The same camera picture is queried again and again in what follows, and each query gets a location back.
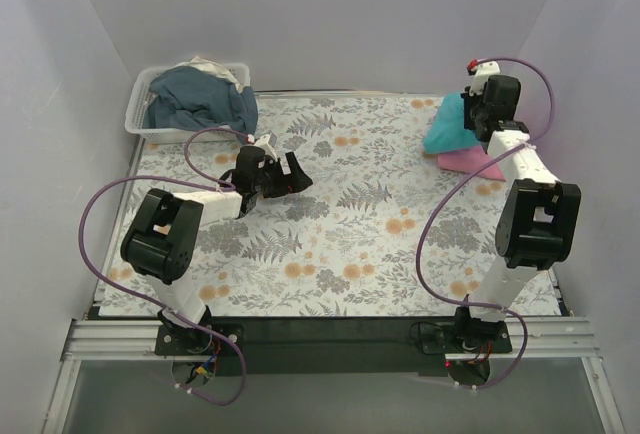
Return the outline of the teal t shirt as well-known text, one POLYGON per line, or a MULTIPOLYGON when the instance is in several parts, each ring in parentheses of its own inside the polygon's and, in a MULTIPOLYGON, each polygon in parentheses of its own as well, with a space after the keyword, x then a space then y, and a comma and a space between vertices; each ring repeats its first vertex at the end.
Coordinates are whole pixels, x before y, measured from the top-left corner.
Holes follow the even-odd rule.
POLYGON ((445 96, 429 127, 423 147, 429 154, 442 154, 479 146, 474 133, 464 127, 464 102, 460 93, 445 96))

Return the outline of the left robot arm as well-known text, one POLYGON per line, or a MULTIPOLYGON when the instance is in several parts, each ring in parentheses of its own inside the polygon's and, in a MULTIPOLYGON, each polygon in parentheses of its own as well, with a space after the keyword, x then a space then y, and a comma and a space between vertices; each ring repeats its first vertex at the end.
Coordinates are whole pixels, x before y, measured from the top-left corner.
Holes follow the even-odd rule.
POLYGON ((210 311, 184 276, 201 227, 246 216, 257 199, 300 193, 313 185, 294 153, 289 170, 268 147, 244 146, 235 167, 221 179, 231 188, 170 193, 147 192, 120 247, 121 258, 146 278, 162 304, 158 317, 185 349, 205 352, 213 340, 210 311))

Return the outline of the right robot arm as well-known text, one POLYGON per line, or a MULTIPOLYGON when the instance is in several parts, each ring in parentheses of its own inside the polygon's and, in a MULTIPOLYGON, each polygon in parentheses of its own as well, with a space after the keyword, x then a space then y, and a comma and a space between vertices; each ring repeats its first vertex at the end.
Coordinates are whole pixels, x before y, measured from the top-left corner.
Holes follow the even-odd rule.
POLYGON ((461 97, 464 126, 473 132, 509 183, 496 226, 496 258, 454 316, 452 337, 464 351, 475 351, 506 337, 508 308, 538 272, 569 256, 582 198, 546 167, 528 128, 515 118, 518 79, 496 64, 480 66, 461 97))

